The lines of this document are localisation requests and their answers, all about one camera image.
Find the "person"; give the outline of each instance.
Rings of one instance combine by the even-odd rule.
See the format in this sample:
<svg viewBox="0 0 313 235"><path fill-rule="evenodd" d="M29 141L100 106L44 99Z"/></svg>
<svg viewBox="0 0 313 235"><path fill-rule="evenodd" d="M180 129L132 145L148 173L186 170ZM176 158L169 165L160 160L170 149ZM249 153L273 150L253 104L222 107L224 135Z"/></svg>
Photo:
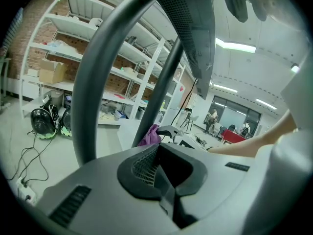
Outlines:
<svg viewBox="0 0 313 235"><path fill-rule="evenodd" d="M283 135L292 132L296 128L295 122L289 110L281 119L267 132L262 135L252 137L239 143L212 147L208 151L212 153L255 157L259 148L267 144L274 144Z"/></svg>
<svg viewBox="0 0 313 235"><path fill-rule="evenodd" d="M240 135L245 138L248 133L250 133L250 125L249 121L246 121L240 128Z"/></svg>
<svg viewBox="0 0 313 235"><path fill-rule="evenodd" d="M217 115L217 110L213 109L213 114L210 114L209 112L207 113L205 119L205 123L206 123L206 130L204 131L204 133L208 134L209 133L209 129L210 126L214 123L214 121L217 119L218 115Z"/></svg>

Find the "black vent grille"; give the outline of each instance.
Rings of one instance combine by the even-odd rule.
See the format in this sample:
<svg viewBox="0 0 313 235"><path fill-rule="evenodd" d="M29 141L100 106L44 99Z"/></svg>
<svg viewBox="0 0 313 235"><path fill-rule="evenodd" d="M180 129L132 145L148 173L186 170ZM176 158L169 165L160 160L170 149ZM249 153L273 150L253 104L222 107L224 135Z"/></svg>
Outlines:
<svg viewBox="0 0 313 235"><path fill-rule="evenodd" d="M87 198L91 189L77 186L62 204L50 215L50 219L63 227L68 227L78 209Z"/></svg>
<svg viewBox="0 0 313 235"><path fill-rule="evenodd" d="M147 155L141 157L134 162L132 167L133 174L146 184L153 186L157 167L159 166L159 158L157 156L157 148Z"/></svg>
<svg viewBox="0 0 313 235"><path fill-rule="evenodd" d="M193 23L187 3L185 0L157 0L167 16L170 18L173 26L181 42L184 45L184 50L188 57L191 69L196 71L198 67L198 58L190 30L190 24Z"/></svg>

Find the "glass wall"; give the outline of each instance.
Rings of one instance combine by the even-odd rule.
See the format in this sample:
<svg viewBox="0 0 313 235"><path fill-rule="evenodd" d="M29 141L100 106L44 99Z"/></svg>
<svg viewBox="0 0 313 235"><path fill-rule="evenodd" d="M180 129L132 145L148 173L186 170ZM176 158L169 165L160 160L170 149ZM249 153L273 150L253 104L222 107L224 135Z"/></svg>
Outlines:
<svg viewBox="0 0 313 235"><path fill-rule="evenodd" d="M228 128L231 125L235 125L237 132L239 132L241 126L248 120L250 134L251 136L254 135L260 121L260 113L218 96L214 97L209 112L212 114L214 109L218 113L218 123L222 126Z"/></svg>

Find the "white ceiling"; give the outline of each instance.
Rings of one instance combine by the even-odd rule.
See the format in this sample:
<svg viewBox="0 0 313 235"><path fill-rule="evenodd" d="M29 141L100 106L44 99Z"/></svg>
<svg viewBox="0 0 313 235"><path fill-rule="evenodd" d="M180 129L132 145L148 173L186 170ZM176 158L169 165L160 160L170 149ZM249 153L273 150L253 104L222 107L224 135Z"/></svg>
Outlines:
<svg viewBox="0 0 313 235"><path fill-rule="evenodd" d="M122 2L108 1L114 4ZM261 22L255 16L251 4L246 4L248 20L241 23L227 10L224 0L214 0L217 37L223 41L254 45L257 50L251 54L217 46L212 80L216 84L236 89L238 93L232 95L214 88L210 90L277 118L287 110L280 92L294 76L292 64L301 63L306 55L308 37L304 32L288 28L270 17ZM143 19L167 40L175 40L176 32L157 3L144 14ZM257 105L256 98L275 106L277 110Z"/></svg>

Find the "person's arm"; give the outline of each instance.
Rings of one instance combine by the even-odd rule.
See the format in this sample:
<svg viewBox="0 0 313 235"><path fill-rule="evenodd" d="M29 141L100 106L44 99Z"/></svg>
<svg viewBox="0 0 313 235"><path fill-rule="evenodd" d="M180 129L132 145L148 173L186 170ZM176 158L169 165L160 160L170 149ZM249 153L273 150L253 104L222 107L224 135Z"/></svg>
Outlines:
<svg viewBox="0 0 313 235"><path fill-rule="evenodd" d="M239 143L211 148L209 152L235 156L255 157L261 146L274 144L283 134L292 132L295 128L296 125L288 110L282 116L282 118L266 133Z"/></svg>

